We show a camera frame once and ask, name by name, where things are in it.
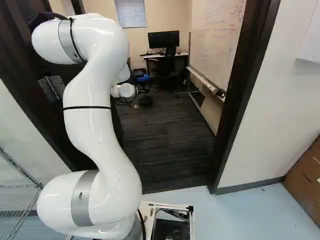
computer monitor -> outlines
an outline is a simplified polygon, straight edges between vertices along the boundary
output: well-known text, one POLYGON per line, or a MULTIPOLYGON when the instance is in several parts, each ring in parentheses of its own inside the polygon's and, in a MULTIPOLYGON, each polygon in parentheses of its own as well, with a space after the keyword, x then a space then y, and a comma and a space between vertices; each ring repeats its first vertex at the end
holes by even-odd
POLYGON ((149 32, 149 48, 166 48, 166 55, 175 55, 176 47, 179 47, 179 31, 149 32))

window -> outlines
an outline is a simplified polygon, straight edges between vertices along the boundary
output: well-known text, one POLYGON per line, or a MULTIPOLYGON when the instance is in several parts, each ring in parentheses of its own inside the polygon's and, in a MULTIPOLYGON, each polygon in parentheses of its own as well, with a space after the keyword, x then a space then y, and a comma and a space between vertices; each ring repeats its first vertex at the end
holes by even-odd
POLYGON ((146 28, 144 0, 114 0, 119 24, 124 28, 146 28))

door frame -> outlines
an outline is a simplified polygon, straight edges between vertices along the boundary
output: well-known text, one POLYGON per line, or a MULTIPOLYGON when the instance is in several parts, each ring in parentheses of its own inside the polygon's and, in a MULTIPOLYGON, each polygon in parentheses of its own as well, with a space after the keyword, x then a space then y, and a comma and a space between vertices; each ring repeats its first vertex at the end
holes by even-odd
MULTIPOLYGON (((246 12, 250 7, 248 3, 258 2, 247 0, 243 21, 246 20, 246 12)), ((221 176, 225 169, 229 154, 238 133, 242 118, 245 114, 251 93, 256 83, 272 30, 276 21, 281 0, 268 0, 268 7, 265 15, 259 10, 252 21, 249 32, 243 27, 239 37, 238 47, 235 55, 241 60, 239 65, 233 64, 227 94, 220 118, 220 124, 216 134, 213 149, 213 163, 208 180, 208 189, 214 194, 218 188, 221 176), (242 48, 249 46, 246 56, 241 56, 242 48)))

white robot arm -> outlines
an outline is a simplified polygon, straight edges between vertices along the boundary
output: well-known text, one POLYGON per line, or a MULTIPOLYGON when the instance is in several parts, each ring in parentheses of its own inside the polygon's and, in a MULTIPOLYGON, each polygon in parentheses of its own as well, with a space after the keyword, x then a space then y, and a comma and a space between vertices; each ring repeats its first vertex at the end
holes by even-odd
POLYGON ((110 94, 136 94, 130 84, 116 85, 130 76, 129 42, 117 23, 99 14, 72 18, 37 26, 32 45, 51 63, 87 61, 64 90, 63 114, 72 144, 99 171, 72 172, 51 180, 38 198, 37 213, 47 226, 64 234, 106 240, 137 238, 141 180, 118 144, 110 105, 110 94))

cable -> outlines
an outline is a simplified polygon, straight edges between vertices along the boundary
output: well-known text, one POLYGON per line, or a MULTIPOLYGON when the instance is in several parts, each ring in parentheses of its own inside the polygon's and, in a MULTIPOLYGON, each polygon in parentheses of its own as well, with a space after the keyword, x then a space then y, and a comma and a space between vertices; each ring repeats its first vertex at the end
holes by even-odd
POLYGON ((146 240, 146 226, 145 226, 145 221, 144 218, 142 217, 142 214, 138 208, 138 213, 139 213, 139 217, 140 217, 140 222, 141 222, 141 228, 142 228, 142 240, 146 240))
POLYGON ((129 106, 130 108, 132 108, 130 103, 132 103, 136 99, 136 97, 137 97, 137 95, 139 93, 139 91, 137 89, 137 86, 135 86, 134 90, 135 90, 134 97, 130 101, 128 101, 128 99, 126 97, 122 97, 125 102, 121 101, 121 99, 120 99, 120 102, 117 102, 116 104, 119 105, 119 106, 129 106))

